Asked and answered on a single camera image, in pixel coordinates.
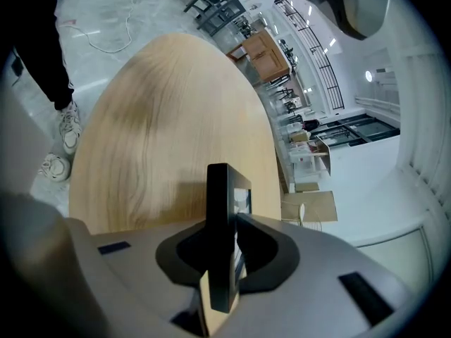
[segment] white cable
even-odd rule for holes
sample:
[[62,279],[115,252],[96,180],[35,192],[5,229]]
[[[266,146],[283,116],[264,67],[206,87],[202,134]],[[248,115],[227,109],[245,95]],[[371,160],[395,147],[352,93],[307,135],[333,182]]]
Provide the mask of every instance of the white cable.
[[108,50],[104,50],[104,49],[102,49],[102,48],[99,48],[97,45],[94,45],[94,44],[91,42],[91,39],[89,38],[89,35],[88,35],[86,32],[84,32],[82,29],[80,29],[78,26],[75,26],[75,25],[59,25],[59,26],[60,26],[60,27],[71,27],[71,28],[73,28],[73,29],[75,29],[75,30],[78,30],[79,32],[81,32],[82,34],[84,34],[84,36],[87,37],[87,41],[88,41],[89,45],[91,45],[94,49],[103,51],[104,53],[108,53],[108,54],[115,54],[115,53],[118,53],[119,51],[124,50],[127,46],[129,46],[129,45],[132,43],[132,37],[130,36],[130,31],[129,31],[129,29],[128,29],[128,19],[130,19],[130,16],[132,15],[132,12],[133,12],[133,9],[135,8],[135,2],[134,2],[133,0],[130,0],[130,1],[132,2],[132,7],[131,7],[130,11],[128,12],[127,18],[125,19],[125,28],[126,28],[126,30],[127,30],[128,43],[125,44],[125,45],[124,45],[123,47],[121,47],[120,49],[116,49],[116,50],[113,50],[113,51],[108,51]]

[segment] table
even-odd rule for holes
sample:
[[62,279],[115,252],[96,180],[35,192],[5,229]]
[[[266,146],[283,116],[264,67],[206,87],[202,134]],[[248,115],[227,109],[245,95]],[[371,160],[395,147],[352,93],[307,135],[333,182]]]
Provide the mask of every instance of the table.
[[[240,48],[245,50],[245,54],[237,58],[233,53]],[[290,73],[290,64],[285,54],[266,29],[252,35],[226,54],[234,62],[246,55],[263,82],[270,82]]]
[[257,93],[217,48],[165,35],[100,96],[75,155],[69,213],[92,234],[203,218],[206,167],[252,182],[257,215],[280,219],[271,128]]

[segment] white sneaker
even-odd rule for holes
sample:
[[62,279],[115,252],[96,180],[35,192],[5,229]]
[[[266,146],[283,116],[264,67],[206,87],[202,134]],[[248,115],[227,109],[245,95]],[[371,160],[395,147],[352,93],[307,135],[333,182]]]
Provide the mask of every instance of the white sneaker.
[[67,154],[74,154],[82,133],[77,104],[72,101],[61,111],[61,117],[59,132],[63,138],[64,150]]
[[49,153],[44,159],[38,173],[54,182],[62,182],[69,176],[70,163],[67,159]]

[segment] person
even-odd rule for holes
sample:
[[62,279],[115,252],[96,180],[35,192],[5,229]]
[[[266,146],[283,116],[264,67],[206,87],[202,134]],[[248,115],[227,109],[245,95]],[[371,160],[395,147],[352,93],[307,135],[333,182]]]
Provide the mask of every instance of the person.
[[[63,147],[68,155],[73,155],[82,128],[56,29],[56,0],[22,1],[26,1],[30,8],[13,14],[12,45],[29,74],[59,112]],[[69,161],[53,153],[47,155],[39,169],[40,174],[55,182],[67,179],[69,172]]]

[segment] person's leg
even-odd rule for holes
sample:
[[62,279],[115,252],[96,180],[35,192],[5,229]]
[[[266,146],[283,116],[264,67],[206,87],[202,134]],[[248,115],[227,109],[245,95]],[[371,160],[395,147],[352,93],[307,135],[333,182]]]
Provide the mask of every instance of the person's leg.
[[72,101],[73,89],[55,26],[56,0],[28,0],[28,4],[31,8],[14,24],[16,51],[55,109],[62,110]]

